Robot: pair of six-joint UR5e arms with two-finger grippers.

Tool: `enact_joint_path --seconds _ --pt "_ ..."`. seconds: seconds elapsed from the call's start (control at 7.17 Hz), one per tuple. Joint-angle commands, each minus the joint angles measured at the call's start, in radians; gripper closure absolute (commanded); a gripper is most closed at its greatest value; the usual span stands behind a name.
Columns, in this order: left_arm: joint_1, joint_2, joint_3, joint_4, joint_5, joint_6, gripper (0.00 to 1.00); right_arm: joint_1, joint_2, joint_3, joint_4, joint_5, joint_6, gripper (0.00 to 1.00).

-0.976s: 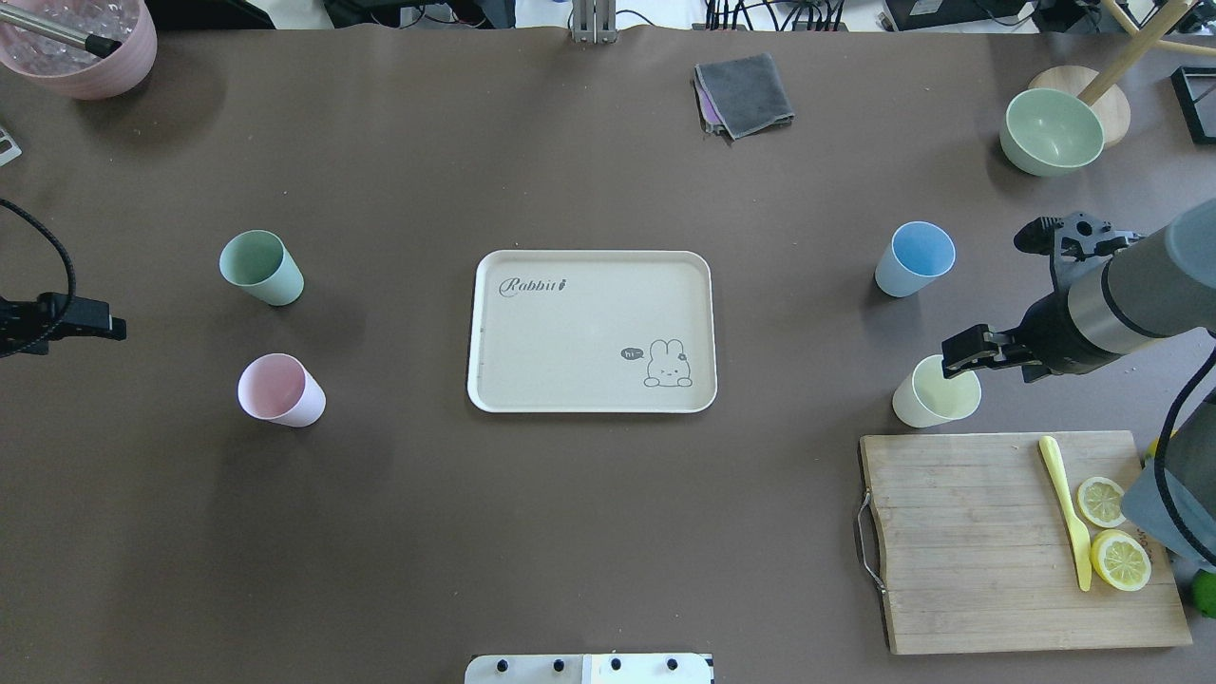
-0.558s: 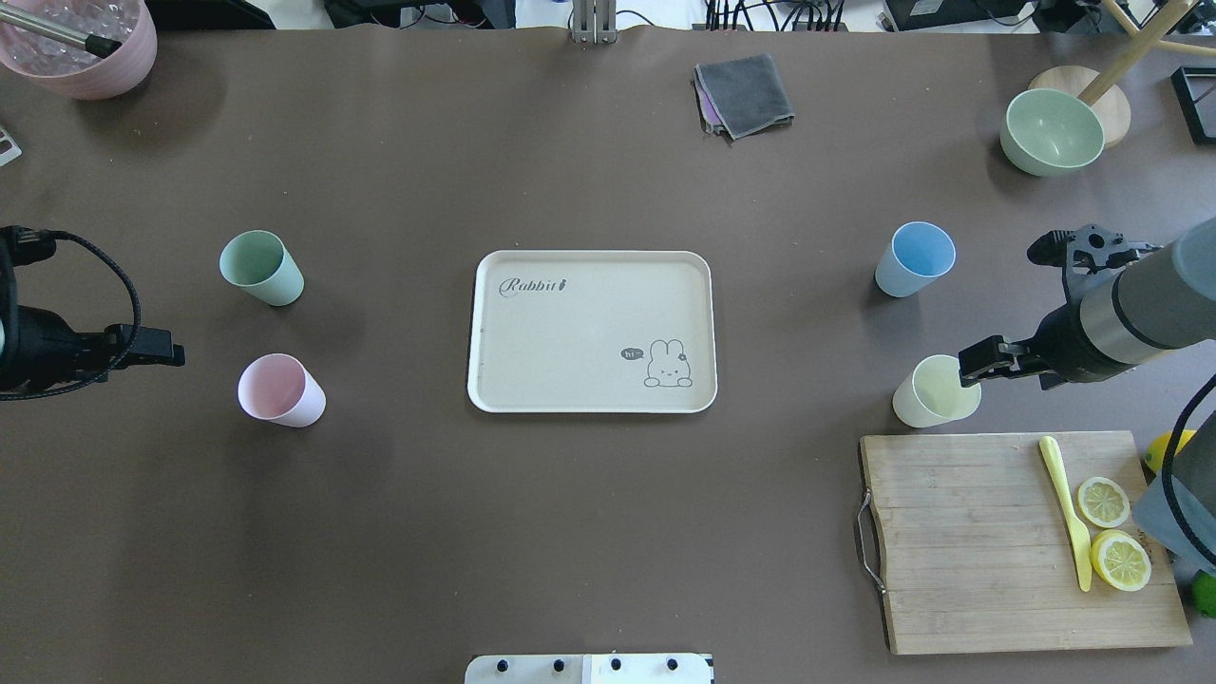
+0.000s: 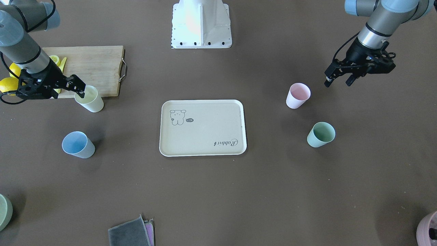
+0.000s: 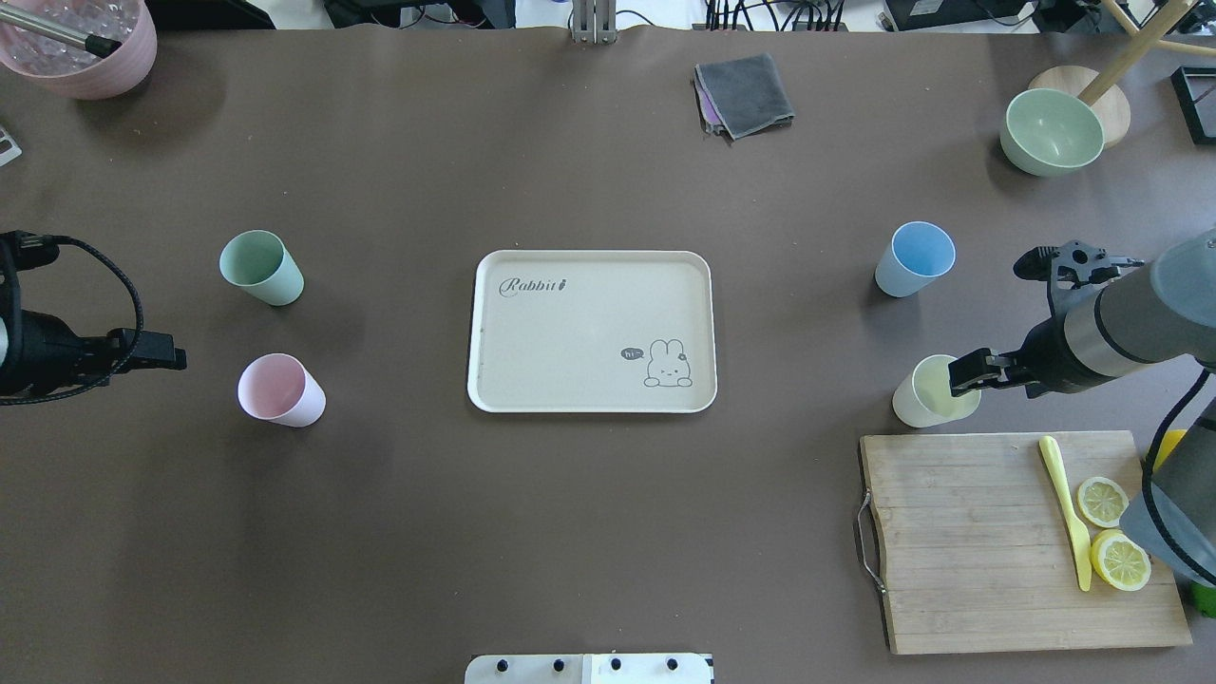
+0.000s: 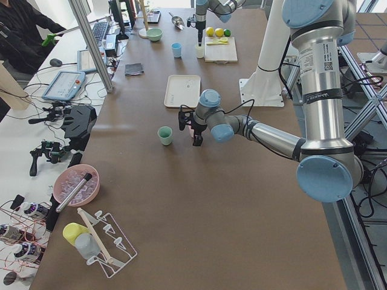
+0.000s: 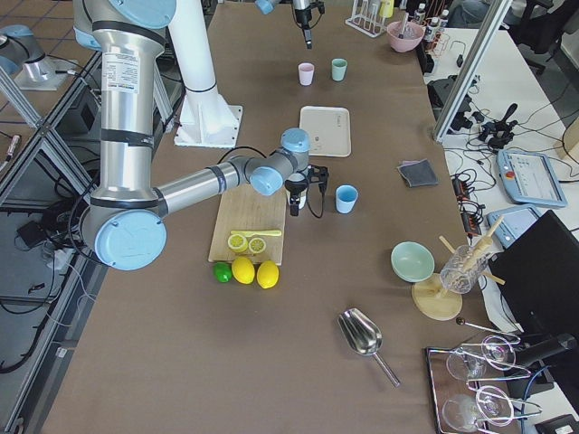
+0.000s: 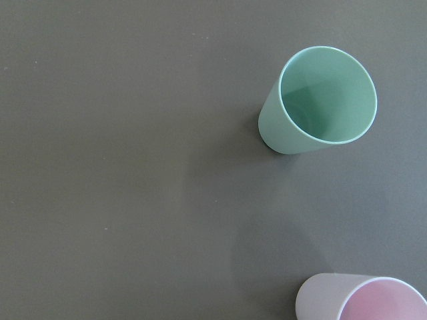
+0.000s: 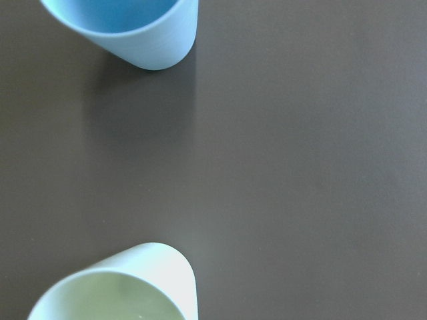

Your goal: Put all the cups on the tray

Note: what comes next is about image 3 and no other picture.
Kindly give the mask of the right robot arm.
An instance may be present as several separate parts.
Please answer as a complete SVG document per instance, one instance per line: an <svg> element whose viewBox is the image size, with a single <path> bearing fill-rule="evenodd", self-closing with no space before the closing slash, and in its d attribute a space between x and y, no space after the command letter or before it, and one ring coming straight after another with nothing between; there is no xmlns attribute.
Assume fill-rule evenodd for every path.
<svg viewBox="0 0 437 246"><path fill-rule="evenodd" d="M1 59L7 56L20 67L14 94L22 101L58 98L56 89L85 96L86 84L76 75L65 76L56 63L29 35L32 31L50 30L60 24L56 3L37 0L2 0L0 11Z"/></svg>

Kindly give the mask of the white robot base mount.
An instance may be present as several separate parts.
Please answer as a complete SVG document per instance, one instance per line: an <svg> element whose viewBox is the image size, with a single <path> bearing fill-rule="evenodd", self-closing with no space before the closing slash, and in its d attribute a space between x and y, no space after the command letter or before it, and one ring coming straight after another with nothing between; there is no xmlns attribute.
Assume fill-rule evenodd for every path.
<svg viewBox="0 0 437 246"><path fill-rule="evenodd" d="M173 5L171 48L232 46L229 6L221 0L180 0Z"/></svg>

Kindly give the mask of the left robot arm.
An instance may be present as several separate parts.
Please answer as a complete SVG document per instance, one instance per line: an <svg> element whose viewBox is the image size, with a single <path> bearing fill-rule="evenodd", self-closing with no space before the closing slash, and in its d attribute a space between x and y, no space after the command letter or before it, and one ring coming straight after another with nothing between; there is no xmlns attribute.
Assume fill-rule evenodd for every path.
<svg viewBox="0 0 437 246"><path fill-rule="evenodd" d="M389 38L402 24L425 16L436 8L435 0L346 0L346 13L365 16L368 20L359 33L349 41L351 46L343 60L333 58L326 69L325 86L345 74L346 84L367 74L387 74L395 68L395 53L387 52Z"/></svg>

